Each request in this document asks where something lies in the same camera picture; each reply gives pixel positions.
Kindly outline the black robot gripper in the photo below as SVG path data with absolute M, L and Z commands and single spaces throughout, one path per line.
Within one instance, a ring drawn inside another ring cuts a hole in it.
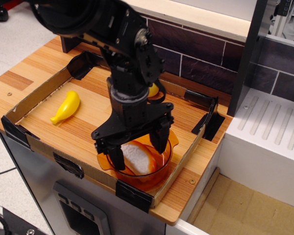
M 111 94 L 112 113 L 109 119 L 92 132 L 97 152 L 108 154 L 116 170 L 125 170 L 121 145 L 149 134 L 159 154 L 167 146 L 173 124 L 171 102 L 148 104 L 147 98 L 121 100 Z

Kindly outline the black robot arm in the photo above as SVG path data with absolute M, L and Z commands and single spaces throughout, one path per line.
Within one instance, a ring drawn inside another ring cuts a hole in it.
M 173 104 L 148 99 L 149 88 L 159 83 L 164 72 L 164 61 L 140 14 L 121 0 L 32 0 L 29 4 L 48 30 L 98 47 L 111 71 L 107 83 L 112 114 L 92 133 L 98 153 L 109 155 L 114 167 L 123 170 L 121 146 L 144 135 L 163 153 Z

